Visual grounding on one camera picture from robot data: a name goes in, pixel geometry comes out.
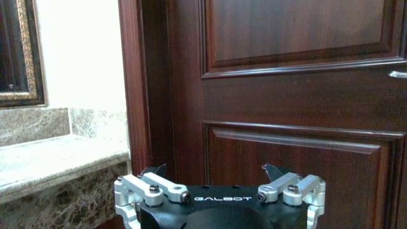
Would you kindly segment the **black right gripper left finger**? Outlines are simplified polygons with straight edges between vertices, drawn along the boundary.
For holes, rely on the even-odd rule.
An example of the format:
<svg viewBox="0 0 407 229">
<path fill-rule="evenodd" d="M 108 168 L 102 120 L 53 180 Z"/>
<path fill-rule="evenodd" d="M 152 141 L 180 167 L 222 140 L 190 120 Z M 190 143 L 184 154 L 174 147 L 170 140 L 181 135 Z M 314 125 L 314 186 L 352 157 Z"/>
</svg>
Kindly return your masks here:
<svg viewBox="0 0 407 229">
<path fill-rule="evenodd" d="M 146 167 L 136 176 L 128 174 L 114 180 L 114 212 L 121 216 L 126 229 L 141 228 L 137 219 L 141 203 L 148 207 L 160 206 L 165 199 L 173 203 L 188 203 L 186 186 L 165 179 L 165 172 L 166 164 L 161 164 L 157 167 Z"/>
</svg>

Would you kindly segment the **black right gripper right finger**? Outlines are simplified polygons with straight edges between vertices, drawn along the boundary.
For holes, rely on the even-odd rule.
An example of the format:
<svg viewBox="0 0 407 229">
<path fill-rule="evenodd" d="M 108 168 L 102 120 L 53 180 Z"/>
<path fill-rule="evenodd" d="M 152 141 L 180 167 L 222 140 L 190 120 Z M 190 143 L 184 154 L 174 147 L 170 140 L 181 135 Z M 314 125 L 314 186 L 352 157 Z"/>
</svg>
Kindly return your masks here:
<svg viewBox="0 0 407 229">
<path fill-rule="evenodd" d="M 270 180 L 257 187 L 257 201 L 261 204 L 273 203 L 282 197 L 282 203 L 297 207 L 308 204 L 306 228 L 314 229 L 317 218 L 325 212 L 325 182 L 314 175 L 301 177 L 298 174 L 282 171 L 273 165 L 261 165 Z"/>
</svg>

